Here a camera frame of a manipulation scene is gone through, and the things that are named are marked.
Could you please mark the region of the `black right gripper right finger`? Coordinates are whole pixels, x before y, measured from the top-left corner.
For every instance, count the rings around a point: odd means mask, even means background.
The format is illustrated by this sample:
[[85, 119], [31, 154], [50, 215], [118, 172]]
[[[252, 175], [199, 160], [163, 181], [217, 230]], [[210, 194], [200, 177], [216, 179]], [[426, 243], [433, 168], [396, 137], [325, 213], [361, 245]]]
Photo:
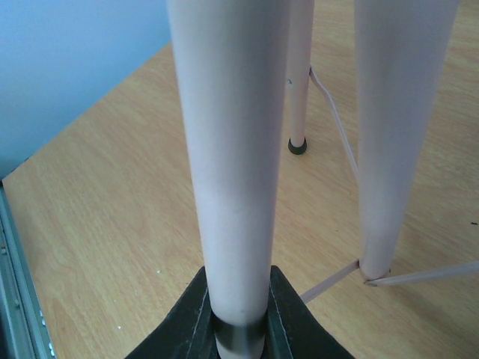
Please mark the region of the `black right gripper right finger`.
[[271, 267], [263, 358], [341, 359], [352, 355], [315, 319], [289, 280]]

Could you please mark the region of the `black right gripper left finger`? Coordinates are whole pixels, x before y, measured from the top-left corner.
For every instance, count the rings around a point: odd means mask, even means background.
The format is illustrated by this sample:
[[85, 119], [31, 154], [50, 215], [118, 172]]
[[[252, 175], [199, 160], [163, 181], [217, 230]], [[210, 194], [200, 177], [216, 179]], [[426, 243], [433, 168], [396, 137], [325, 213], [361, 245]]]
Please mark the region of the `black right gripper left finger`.
[[200, 268], [183, 294], [127, 359], [217, 358], [205, 269]]

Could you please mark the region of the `pink music stand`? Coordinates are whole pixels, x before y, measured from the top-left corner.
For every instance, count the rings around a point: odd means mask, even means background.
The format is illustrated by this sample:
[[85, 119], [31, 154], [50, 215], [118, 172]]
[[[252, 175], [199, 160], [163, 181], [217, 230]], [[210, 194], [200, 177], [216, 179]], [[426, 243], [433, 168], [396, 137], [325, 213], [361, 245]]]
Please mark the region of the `pink music stand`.
[[[389, 277], [457, 1], [356, 1], [361, 258], [308, 290], [308, 301], [360, 269], [370, 286], [475, 273], [476, 262]], [[305, 152], [312, 1], [170, 1], [168, 15], [221, 358], [259, 358], [284, 99], [292, 153]]]

